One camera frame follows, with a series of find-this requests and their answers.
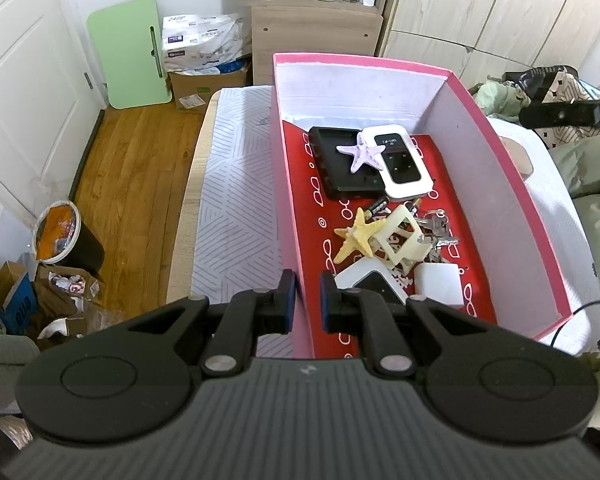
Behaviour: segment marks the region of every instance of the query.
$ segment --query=black case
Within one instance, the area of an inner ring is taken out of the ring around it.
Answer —
[[[309,130],[309,144],[330,200],[378,198],[384,194],[384,182],[378,170],[364,164],[356,173],[351,173],[353,157],[336,150],[336,146],[355,146],[359,132],[321,126]]]

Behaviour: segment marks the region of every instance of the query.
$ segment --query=starfish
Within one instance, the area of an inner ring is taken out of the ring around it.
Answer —
[[[342,263],[353,251],[360,251],[365,256],[373,257],[374,252],[369,246],[369,238],[382,229],[385,223],[386,219],[382,219],[371,222],[371,224],[365,224],[365,213],[359,207],[356,211],[356,220],[353,222],[353,227],[334,230],[340,238],[344,238],[344,243],[333,262],[335,264]]]
[[[382,170],[382,164],[376,160],[376,155],[384,152],[386,146],[369,146],[362,134],[358,134],[357,144],[355,146],[336,146],[336,150],[346,155],[353,155],[351,173],[355,173],[363,164],[368,164],[376,170]]]

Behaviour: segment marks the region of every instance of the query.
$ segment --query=white device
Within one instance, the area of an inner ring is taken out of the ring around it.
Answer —
[[[420,264],[413,271],[416,294],[453,308],[464,307],[460,272],[456,264]]]
[[[386,146],[376,160],[382,165],[380,176],[392,202],[423,196],[433,190],[429,171],[402,126],[372,126],[362,130],[362,137],[369,146]]]
[[[387,303],[405,304],[407,293],[377,258],[364,256],[339,272],[335,277],[338,288],[353,286],[374,290],[382,295]]]

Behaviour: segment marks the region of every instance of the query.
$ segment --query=green foldable table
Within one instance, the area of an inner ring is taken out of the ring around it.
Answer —
[[[133,0],[98,10],[87,19],[87,28],[100,56],[111,106],[132,108],[171,101],[155,0]]]

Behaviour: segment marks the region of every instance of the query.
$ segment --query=wooden floor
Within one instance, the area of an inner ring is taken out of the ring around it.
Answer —
[[[75,199],[106,256],[104,306],[131,318],[164,304],[180,207],[203,116],[173,103],[106,111]]]

